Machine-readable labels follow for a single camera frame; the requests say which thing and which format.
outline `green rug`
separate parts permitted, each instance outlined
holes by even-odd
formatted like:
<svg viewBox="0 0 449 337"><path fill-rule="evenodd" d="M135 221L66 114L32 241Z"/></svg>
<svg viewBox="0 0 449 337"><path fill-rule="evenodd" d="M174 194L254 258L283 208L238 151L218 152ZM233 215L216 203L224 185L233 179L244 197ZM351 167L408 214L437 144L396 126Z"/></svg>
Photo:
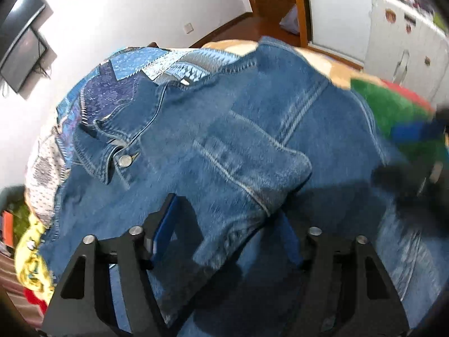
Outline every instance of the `green rug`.
<svg viewBox="0 0 449 337"><path fill-rule="evenodd" d="M389 138L391 128L414 120L431 120L433 113L411 102L400 94L362 80L352 79L351 89L359 93L370 106L381 133ZM448 162L444 135L440 139L397 145L411 162L420 158L430 163Z"/></svg>

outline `blue patterned cloth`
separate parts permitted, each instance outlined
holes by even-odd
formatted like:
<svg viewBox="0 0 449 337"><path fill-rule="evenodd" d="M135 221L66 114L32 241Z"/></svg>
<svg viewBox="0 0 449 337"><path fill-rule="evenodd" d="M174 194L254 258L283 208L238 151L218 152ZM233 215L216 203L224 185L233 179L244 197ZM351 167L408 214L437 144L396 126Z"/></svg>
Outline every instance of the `blue patterned cloth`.
<svg viewBox="0 0 449 337"><path fill-rule="evenodd" d="M148 66L151 62L168 52L159 48L142 48L138 51L120 54L111 59L115 78L122 80Z"/></svg>
<svg viewBox="0 0 449 337"><path fill-rule="evenodd" d="M72 108L72 105L79 98L79 93L84 88L86 83L95 76L99 75L100 71L98 67L95 67L92 71L90 71L85 77L83 77L79 82L73 86L73 88L69 91L65 98L61 100L59 105L56 107L56 111L58 113L58 124L61 124L61 120L69 115L69 111Z"/></svg>
<svg viewBox="0 0 449 337"><path fill-rule="evenodd" d="M118 81L111 62L101 65L100 75L90 80L80 95L82 123L93 125L94 120L107 117L120 105L131 101L142 75L134 74Z"/></svg>
<svg viewBox="0 0 449 337"><path fill-rule="evenodd" d="M216 49L202 48L187 53L179 62L192 63L209 72L216 72L220 67L238 60L240 56Z"/></svg>
<svg viewBox="0 0 449 337"><path fill-rule="evenodd" d="M81 119L81 107L79 100L75 100L65 118L60 124L60 132L56 136L56 143L59 147L59 151L64 158L66 169L72 167L73 157L73 132Z"/></svg>
<svg viewBox="0 0 449 337"><path fill-rule="evenodd" d="M189 62L176 62L166 71L166 73L172 75L178 81L187 79L191 82L196 82L200 78L210 74L210 71Z"/></svg>

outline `metal button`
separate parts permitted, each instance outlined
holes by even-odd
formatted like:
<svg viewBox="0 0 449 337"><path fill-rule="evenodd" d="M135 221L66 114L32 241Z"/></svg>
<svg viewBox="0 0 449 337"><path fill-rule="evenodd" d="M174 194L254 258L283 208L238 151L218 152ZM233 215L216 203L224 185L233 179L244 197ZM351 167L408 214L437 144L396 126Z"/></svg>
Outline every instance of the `metal button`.
<svg viewBox="0 0 449 337"><path fill-rule="evenodd" d="M95 241L95 236L92 234L89 234L83 238L84 244L91 244L93 241Z"/></svg>
<svg viewBox="0 0 449 337"><path fill-rule="evenodd" d="M309 228L309 234L310 235L319 236L321 233L323 233L323 232L318 227L310 227Z"/></svg>
<svg viewBox="0 0 449 337"><path fill-rule="evenodd" d="M118 165L120 167L128 167L132 163L132 157L128 154L124 154L118 159Z"/></svg>
<svg viewBox="0 0 449 337"><path fill-rule="evenodd" d="M138 234L142 233L142 231L143 231L143 228L141 226L134 226L129 229L129 234L138 235Z"/></svg>
<svg viewBox="0 0 449 337"><path fill-rule="evenodd" d="M356 240L360 244L367 244L368 243L368 239L364 235L358 235L356 237Z"/></svg>

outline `orange object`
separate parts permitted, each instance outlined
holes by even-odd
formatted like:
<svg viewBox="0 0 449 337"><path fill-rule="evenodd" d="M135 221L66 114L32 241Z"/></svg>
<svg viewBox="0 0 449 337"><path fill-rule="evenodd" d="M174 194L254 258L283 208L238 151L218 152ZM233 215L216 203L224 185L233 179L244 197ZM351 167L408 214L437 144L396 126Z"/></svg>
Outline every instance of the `orange object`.
<svg viewBox="0 0 449 337"><path fill-rule="evenodd" d="M3 243L14 248L13 215L3 211Z"/></svg>

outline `bolt head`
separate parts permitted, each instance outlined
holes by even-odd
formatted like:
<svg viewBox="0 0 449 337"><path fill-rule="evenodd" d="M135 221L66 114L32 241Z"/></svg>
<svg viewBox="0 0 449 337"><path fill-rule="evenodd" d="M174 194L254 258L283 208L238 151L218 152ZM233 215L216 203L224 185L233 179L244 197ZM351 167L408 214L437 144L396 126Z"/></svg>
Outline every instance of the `bolt head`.
<svg viewBox="0 0 449 337"><path fill-rule="evenodd" d="M356 240L360 244L367 244L369 242L368 239L364 235L358 235L356 237Z"/></svg>
<svg viewBox="0 0 449 337"><path fill-rule="evenodd" d="M91 244L93 241L95 241L95 236L92 234L89 234L83 238L84 244Z"/></svg>
<svg viewBox="0 0 449 337"><path fill-rule="evenodd" d="M310 235L314 236L319 236L321 233L323 233L323 231L318 227L310 227L308 232Z"/></svg>
<svg viewBox="0 0 449 337"><path fill-rule="evenodd" d="M143 228L141 226L134 226L129 229L130 235L138 235L143 232Z"/></svg>

